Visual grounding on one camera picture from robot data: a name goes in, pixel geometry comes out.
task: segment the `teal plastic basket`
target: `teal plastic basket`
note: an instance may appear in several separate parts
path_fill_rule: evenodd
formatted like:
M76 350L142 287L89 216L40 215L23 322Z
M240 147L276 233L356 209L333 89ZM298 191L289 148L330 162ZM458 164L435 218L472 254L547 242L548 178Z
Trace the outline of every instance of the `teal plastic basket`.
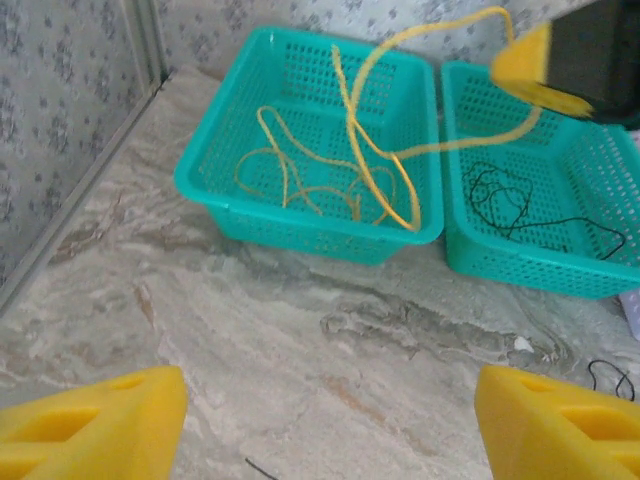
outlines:
M263 192L247 193L234 170L247 152L269 143L256 120L262 105L273 106L291 132L315 153L354 162L345 132L345 109L331 60L331 46L341 50L351 84L372 51L371 45L283 28L254 31L237 56L198 126L175 171L178 190L204 204L229 237L262 245L299 250L365 264L377 264L407 244L428 243L444 224L440 157L423 155L404 162L422 207L422 229L411 232L388 218L380 225L382 207L360 182L361 221L339 196L313 192L320 216L298 197L282 208L283 175L277 158L250 157L239 178ZM434 78L422 59L401 52L385 55L372 69L358 106L358 119L383 150L402 150L438 141ZM356 174L347 168L314 161L297 150L276 123L265 120L283 151L295 162L304 187L330 186L346 192ZM410 218L407 188L392 162L378 157L361 141L371 167L386 166L396 179L395 209ZM289 175L289 192L298 191ZM382 171L374 178L387 198L392 181Z
M447 139L530 112L485 67L449 63L442 81ZM587 298L640 285L640 155L622 128L544 112L520 140L448 153L444 184L454 270Z

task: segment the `marble floor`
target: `marble floor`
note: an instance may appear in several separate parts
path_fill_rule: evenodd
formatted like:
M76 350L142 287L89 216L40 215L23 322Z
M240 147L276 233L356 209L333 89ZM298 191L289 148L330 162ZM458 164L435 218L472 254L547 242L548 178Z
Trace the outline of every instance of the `marble floor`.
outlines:
M590 385L640 376L614 301L451 272L442 242L370 268L223 237L172 172L218 82L177 72L0 324L0 406L175 364L189 387L176 479L490 479L483 364ZM601 371L601 387L614 376Z

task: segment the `white marble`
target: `white marble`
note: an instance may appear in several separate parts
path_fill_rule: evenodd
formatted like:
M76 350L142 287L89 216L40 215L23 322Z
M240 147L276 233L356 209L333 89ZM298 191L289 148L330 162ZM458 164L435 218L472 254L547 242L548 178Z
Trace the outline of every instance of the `white marble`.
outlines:
M190 397L175 478L263 479L250 457L281 480L489 479L484 363L640 376L615 302L462 277L441 242L369 268L224 238L172 180L217 85L174 75L3 319L2 406L171 363Z

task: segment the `black cord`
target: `black cord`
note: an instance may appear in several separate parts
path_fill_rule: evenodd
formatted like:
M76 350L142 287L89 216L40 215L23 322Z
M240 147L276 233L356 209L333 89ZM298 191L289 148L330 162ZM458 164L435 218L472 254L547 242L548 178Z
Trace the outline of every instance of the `black cord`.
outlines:
M480 172L475 177L472 177L474 172ZM502 182L493 178L487 179L491 175L500 175ZM568 222L585 222L593 227L596 227L602 231L616 235L619 238L618 244L612 248L605 255L596 257L598 260L607 260L615 255L626 243L626 236L624 233L602 225L587 217L570 217L560 220L553 220L548 222L529 222L520 223L529 215L529 207L533 197L534 185L530 178L526 178L515 173L509 172L503 168L492 165L489 162L479 161L473 163L467 172L463 174L463 180L467 179L470 184L469 194L467 201L471 206L473 212L487 225L493 227L500 235L508 240L517 241L512 238L514 232L523 231L527 228L536 227L549 227L554 225L562 225ZM495 206L494 197L498 194L504 194L508 203L516 209L517 214L513 221L508 224L500 224L497 219L497 208ZM482 205L488 205L484 208L485 212L481 209Z
M244 459L245 462L247 462L249 464L249 466L251 468L253 468L254 470L260 472L262 475L264 475L265 477L267 477L269 480L278 480L277 477L274 477L273 475L271 475L270 473L265 472L264 470L262 470L259 466L257 466L255 463L253 463L251 460L249 460L248 458Z
M626 398L620 394L620 387L622 386L623 383L626 382L627 385L629 385L629 390L631 391L631 397L628 400L633 402L636 399L636 389L635 389L635 386L633 385L633 382L629 378L629 374L623 372L622 369L620 369L620 367L618 367L617 365L614 365L613 363L607 360L601 360L601 359L591 360L589 362L589 365L587 366L587 370L589 370L589 373L591 374L591 378L593 379L593 390L596 390L598 387L598 380L596 379L595 373L593 373L593 366L596 363L603 363L605 365L608 365L609 367L613 368L617 373L621 375L620 380L616 384L616 390L615 390L616 397Z

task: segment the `yellow string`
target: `yellow string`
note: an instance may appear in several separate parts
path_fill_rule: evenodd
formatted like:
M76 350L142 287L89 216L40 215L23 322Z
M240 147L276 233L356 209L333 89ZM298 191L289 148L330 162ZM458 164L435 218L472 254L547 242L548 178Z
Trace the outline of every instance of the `yellow string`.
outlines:
M280 146L278 145L275 137L273 136L273 133L271 132L271 129L269 128L269 126L267 125L266 121L264 120L263 112L265 112L265 111L269 111L274 115L276 121L278 122L278 124L282 128L282 131L284 132L285 136L289 139L289 141L291 141L291 143L294 144L294 146L298 150L302 151L305 155L307 155L308 157L311 157L313 160L316 160L318 162L327 163L327 164L334 165L334 166L337 166L337 167L349 168L349 169L353 170L358 175L358 178L356 178L351 183L349 188L347 189L347 193L346 194L344 192L340 192L339 190L337 190L337 189L335 189L333 187L329 187L329 186L303 188L302 180L300 179L300 174L298 173L298 169L296 168L294 162L291 160L291 158L286 153L284 153L280 149ZM291 133L291 130L289 130L289 127L287 126L287 124L283 120L282 116L278 113L278 111L275 108L273 108L273 107L271 107L269 105L264 105L264 106L260 107L256 111L256 117L258 119L258 123L260 124L265 136L269 140L269 143L271 144L271 147L264 147L264 148L258 148L258 149L252 150L252 151L244 154L242 156L242 158L240 158L240 160L236 164L236 168L235 168L235 171L234 171L234 180L240 186L240 188L242 188L247 193L250 193L250 194L253 194L253 195L257 195L257 196L263 196L262 192L260 192L259 190L254 189L254 188L251 188L248 185L245 185L240 180L240 177L239 177L240 167L244 164L244 162L247 161L247 159L249 159L253 155L258 155L258 154L276 155L278 157L278 161L279 161L280 167L282 169L283 182L285 183L285 185L283 185L283 198L282 198L282 207L283 208L286 208L287 205L292 200L294 200L295 198L303 197L305 203L309 207L311 207L318 215L322 215L323 214L322 210L311 200L311 198L309 197L308 194L312 193L312 192L317 192L317 191L327 191L327 192L334 193L334 194L337 194L338 196L342 197L345 200L345 202L347 203L347 205L351 208L352 219L355 220L355 221L360 221L360 218L361 218L360 203L359 203L360 200L358 200L358 199L353 200L350 197L351 191L355 188L355 186L358 184L358 182L359 181L364 181L364 179L360 176L359 168L355 164L347 162L347 161L344 161L344 160L336 160L336 159L331 159L331 158L324 158L324 157L321 157L321 156L315 154L313 151L311 151L309 148L307 148L305 145L303 145L299 140L297 140L295 138L295 136ZM294 177L294 181L296 182L296 186L298 187L298 191L296 193L294 193L293 195L291 195L291 196L288 195L289 177L288 177L288 169L287 169L287 167L291 168L291 171L292 171L292 174L293 174L293 177ZM379 167L372 168L371 171L372 172L381 171L381 172L384 172L384 173L389 175L389 177L391 178L391 184L392 184L392 187L391 187L392 200L391 200L391 202L394 203L395 202L395 197L396 197L396 182L395 182L395 177L394 177L393 173L391 173L391 170L389 170L386 167L380 167L379 166ZM386 217L387 217L387 213L383 212L382 215L380 216L380 218L375 220L373 222L373 224L374 225L380 224Z
M524 122L522 122L516 128L505 133L501 133L501 134L497 134L489 137L467 138L467 139L454 140L454 141L442 142L437 144L417 145L417 146L410 147L408 149L398 151L398 152L386 152L381 150L375 144L375 142L367 134L365 129L362 127L362 125L356 118L356 112L357 112L358 102L360 101L360 95L362 94L362 90L364 88L369 72L388 50L394 48L395 46L399 45L400 43L410 38L413 38L419 35L425 35L427 33L431 33L434 31L459 28L459 27L468 25L470 23L477 22L479 20L482 20L492 15L500 15L504 17L505 28L507 32L507 42L509 44L513 43L514 33L513 33L513 24L511 21L511 16L509 12L502 7L488 7L483 10L480 10L479 12L476 12L471 15L467 15L459 20L455 20L452 22L442 22L442 23L426 24L426 25L411 27L411 28L408 28L407 30L404 30L403 32L400 32L394 35L388 40L385 40L378 47L376 47L371 52L371 54L369 54L369 56L366 58L365 62L360 67L356 75L355 81L353 83L351 95L349 95L348 88L347 88L347 81L346 81L344 71L342 69L342 65L340 62L340 51L335 45L332 46L332 51L331 51L332 60L333 60L334 68L336 71L336 76L338 78L342 100L343 100L345 109L347 111L346 122L345 122L346 132L347 132L347 136L349 137L351 148L353 150L354 156L356 157L358 165L356 166L353 163L347 162L344 160L329 159L329 158L325 158L325 157L321 157L320 155L317 155L316 153L314 153L313 151L305 147L293 136L293 134L288 129L282 117L278 114L278 112L273 107L262 106L258 109L258 111L256 112L256 115L258 117L258 122L260 123L262 130L264 131L265 135L269 140L269 143L271 144L271 148L262 148L262 149L253 150L248 154L244 155L238 162L238 165L236 166L236 171L234 173L236 182L238 182L238 184L246 191L260 194L260 192L250 189L249 187L247 187L246 185L243 185L239 181L238 179L239 167L242 163L244 163L244 161L246 161L247 158L249 158L254 154L257 154L257 153L275 154L278 157L280 167L283 172L283 199L282 199L283 207L286 207L292 199L297 197L302 197L303 200L314 211L316 211L316 213L318 213L319 215L322 215L322 210L311 201L308 194L314 191L323 190L323 191L331 192L341 196L351 208L352 218L356 221L359 221L361 216L360 197L358 196L356 200L353 200L350 197L350 192L353 186L357 184L357 182L362 181L369 188L371 193L374 195L378 203L383 208L382 216L379 219L377 219L376 222L374 222L374 224L380 223L388 215L388 216L391 216L398 224L400 224L402 227L408 230L412 230L412 231L420 230L420 227L421 227L420 199L416 193L413 183L411 182L411 178L409 177L408 173L406 172L406 170L402 165L402 160L406 160L407 158L411 158L418 155L423 155L425 153L442 152L442 151L449 151L454 149L463 149L463 148L470 148L470 147L497 145L497 144L517 140L522 136L526 135L535 127L538 119L540 118L542 109L539 107L532 108L531 113L529 114L527 119L525 119ZM266 122L262 118L262 112L264 110L269 110L274 114L274 116L276 117L276 121L285 132L285 135L287 136L287 138L293 143L293 145L296 148L298 148L298 150L302 151L308 157L310 157L315 161L319 161L329 165L346 167L354 170L358 177L356 178L356 180L354 180L352 185L349 187L349 189L347 190L347 193L340 192L339 190L329 186L317 186L317 187L304 188L302 186L302 181L300 180L299 174L297 172L297 169L295 168L294 163L280 149L275 138L271 134L269 127L266 125ZM385 159L391 160L394 163L395 167L400 172L400 175L402 176L402 179L409 191L409 198L410 198L410 204L411 204L411 222L407 222L394 210L394 208L389 204L387 196L384 194L384 192L382 192L378 188L371 173L373 171L376 171L377 169L379 170L384 167L375 167L373 169L369 169L367 162L364 159L364 156L362 154L362 150L360 149L356 131L364 138L367 144L372 148L372 150L377 155ZM296 182L296 186L298 187L298 192L296 192L291 196L288 196L288 168L291 168L294 176L294 180ZM387 173L389 173L390 177L392 178L392 184L393 184L392 203L395 203L395 177L390 171L388 170L386 171Z

